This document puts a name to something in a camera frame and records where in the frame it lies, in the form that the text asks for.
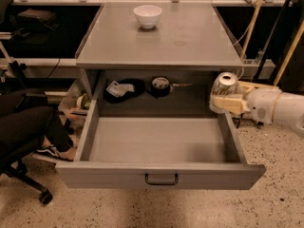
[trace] cable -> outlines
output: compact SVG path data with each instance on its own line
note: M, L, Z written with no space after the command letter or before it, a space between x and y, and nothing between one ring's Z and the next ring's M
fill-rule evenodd
M60 63L60 60L61 60L61 58L59 58L57 64L56 64L55 67L54 67L54 69L53 69L53 70L49 73L49 75L47 76L47 79L53 74L53 72L55 71L55 69L57 68L57 66L58 66L59 63Z
M249 29L249 27L250 27L250 24L251 24L251 21L250 21L250 23L249 23L247 29L245 30L245 32L244 32L244 33L240 36L240 38L234 43L234 46L235 46L237 43L239 43L240 40L243 39L243 37L247 34L248 29Z
M240 75L239 75L239 76L238 76L239 69L237 70L237 79L238 79L238 80L239 80L241 77L243 77L244 72L245 72L245 68L244 68L244 66L241 68L241 73L240 73Z
M50 30L55 30L53 27L47 25L47 24L44 24L45 27L49 28Z
M236 124L236 128L239 128L240 122L241 122L241 120L243 120L243 115L244 115L244 113L241 113L241 114L239 115L239 118L233 118L234 122L237 121L237 124L235 123L235 124Z

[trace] open drawer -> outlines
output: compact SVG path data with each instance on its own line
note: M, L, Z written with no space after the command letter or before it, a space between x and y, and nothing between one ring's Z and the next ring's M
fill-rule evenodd
M112 80L165 75L174 82L158 99L145 92L110 104ZM211 74L108 70L101 73L74 162L56 168L72 188L250 189L265 172L248 164L229 114L208 108Z

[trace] terrazzo floor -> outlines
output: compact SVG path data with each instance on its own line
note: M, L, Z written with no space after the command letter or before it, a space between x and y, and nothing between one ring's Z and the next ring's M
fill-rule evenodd
M43 206L38 192L2 175L0 227L304 227L304 142L279 125L237 130L249 163L266 166L246 191L69 189L53 163L28 156L28 175L54 196Z

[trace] black object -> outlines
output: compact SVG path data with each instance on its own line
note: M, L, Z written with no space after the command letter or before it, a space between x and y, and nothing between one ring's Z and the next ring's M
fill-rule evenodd
M48 104L48 97L46 94L26 93L22 95L22 99L15 107L15 111L17 112L26 109L25 105L27 106L27 108L32 108L35 106L47 105L47 104Z
M29 28L28 23L19 23L17 19L17 14L27 8L29 8L27 5L10 6L7 9L5 22L1 24L1 31L14 32L17 29ZM31 35L28 38L4 42L11 57L75 58L77 48L100 6L34 6L34 8L56 13L56 20L52 25L54 30L46 28L47 32L35 32L31 28Z
M279 32L279 27L278 26L280 25L281 21L286 16L286 13L288 11L290 2L291 2L291 0L285 0L285 3L283 5L281 11L280 11L279 15L276 18L275 24L274 24L274 26L272 28L272 31L270 32L270 35L269 35L269 37L268 37L268 39L267 39L267 41L265 43L264 49L262 51L262 58L261 58L261 61L259 63L256 75L253 78L253 82L257 82L258 81L258 77L259 77L262 69L264 68L264 65L265 65L265 62L266 62L266 59L267 59L267 55L269 53L269 45L272 42L272 40L274 38L276 38L276 34Z
M30 154L35 147L38 147L43 138L44 136L39 136L25 144L16 145L9 153L5 151L4 146L0 145L0 175L6 174L10 178L16 178L19 181L39 190L41 192L39 201L43 204L48 204L53 199L53 196L44 185L26 175L28 170L22 163L22 158ZM15 168L12 167L14 162L18 162L18 165Z
M13 74L16 76L20 86L22 88L27 88L27 79L25 74L22 70L26 69L27 66L25 64L19 65L17 61L14 61L12 63L9 63L9 68L13 72Z
M12 40L23 40L30 37L32 31L30 28L19 28L12 34Z
M47 9L27 9L18 13L17 24L22 28L31 28L34 32L54 30L56 13Z
M118 82L119 84L131 84L134 86L135 92L126 92L122 97L116 97L109 93L106 89L104 90L104 99L112 104L122 103L129 98L137 97L145 92L145 85L143 80L139 79L125 79Z
M74 129L70 127L70 124L71 124L70 119L66 119L64 128L65 128L65 130L66 130L66 132L67 132L68 135L74 134L74 132L75 132ZM73 141L72 141L71 138L68 138L68 144L70 146L74 145L74 143L73 143Z
M167 96L171 91L171 83L165 77L155 77L151 83L151 91L146 90L155 98Z
M4 22L7 8L12 2L13 0L0 0L0 24Z
M241 114L239 115L239 118L233 118L234 123L235 123L235 125L236 125L236 128L239 128L240 122L241 122L241 120L243 119L243 116L244 116L244 113L241 113Z

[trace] office chair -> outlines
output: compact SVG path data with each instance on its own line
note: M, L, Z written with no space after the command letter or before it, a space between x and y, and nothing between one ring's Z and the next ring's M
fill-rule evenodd
M0 146L0 175L6 174L10 178L16 178L19 181L39 190L41 192L39 201L43 204L48 204L52 201L53 196L45 186L26 175L28 170L22 163L22 158L30 154L35 147L38 147L39 138L43 138L43 136L35 138L24 145L15 146L15 148L9 153L5 153ZM17 167L12 166L15 162L18 162Z
M19 104L15 107L15 111L22 109L23 104L28 97L35 97L37 98L36 101L42 103L46 100L47 96L42 94L26 93ZM15 145L11 151L7 151L7 148L0 144L0 175L6 174L10 178L16 178L19 181L39 190L41 192L39 201L43 204L48 204L51 202L53 196L45 186L26 175L28 170L22 163L22 159L26 155L30 154L41 145L43 138L44 136L37 136L24 144ZM12 165L15 162L18 162L18 164L16 167L13 167Z

